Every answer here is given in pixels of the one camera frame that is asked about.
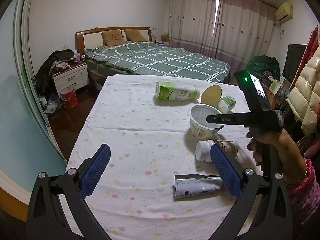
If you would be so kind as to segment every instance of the pink sweater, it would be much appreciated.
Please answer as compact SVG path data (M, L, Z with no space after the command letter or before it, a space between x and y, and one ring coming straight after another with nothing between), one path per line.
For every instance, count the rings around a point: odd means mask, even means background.
M316 182L315 169L311 160L304 159L308 165L308 175L296 188L288 187L290 198L294 231L299 230L303 224L308 222L311 215L320 204L320 188Z

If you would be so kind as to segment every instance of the bracelet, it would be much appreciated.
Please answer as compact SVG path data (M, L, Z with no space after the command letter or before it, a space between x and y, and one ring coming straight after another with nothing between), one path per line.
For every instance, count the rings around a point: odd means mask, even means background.
M297 184L299 184L300 182L302 182L303 180L305 180L305 178L306 178L307 175L308 175L308 171L309 171L308 164L306 163L306 165L307 165L307 170L306 170L306 173L304 174L303 179L299 179L297 182L290 183L290 184L285 183L285 185L286 185L286 186L293 186L293 185L297 185Z

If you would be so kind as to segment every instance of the red bucket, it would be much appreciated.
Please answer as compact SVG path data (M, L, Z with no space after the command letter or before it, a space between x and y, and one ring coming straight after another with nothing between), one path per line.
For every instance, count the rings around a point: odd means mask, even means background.
M73 87L67 87L61 91L61 99L65 109L78 105L76 91Z

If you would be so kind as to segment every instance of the cream puffer jacket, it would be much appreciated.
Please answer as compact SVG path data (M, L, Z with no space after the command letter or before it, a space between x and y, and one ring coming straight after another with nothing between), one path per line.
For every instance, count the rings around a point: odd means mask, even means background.
M317 112L320 102L320 47L301 71L287 102L296 118L302 122L306 136L317 129Z

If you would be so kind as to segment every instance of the white floral tablecloth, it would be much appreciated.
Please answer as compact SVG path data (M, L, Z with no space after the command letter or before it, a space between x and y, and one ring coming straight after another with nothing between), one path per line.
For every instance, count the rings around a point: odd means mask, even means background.
M201 92L218 84L162 76L108 77L79 134L67 169L79 167L102 143L110 146L109 165L86 202L112 239L207 240L235 198L223 188L174 200L175 174L218 173L212 163L195 159L198 139L189 132L188 115L195 103L158 101L154 97L157 81L173 81ZM238 87L219 85L222 96L236 99L234 113L249 111ZM246 149L247 131L242 126L226 125L217 136L233 140L238 146L238 161L260 174ZM72 230L80 234L63 196L61 202ZM255 208L241 232L248 230Z

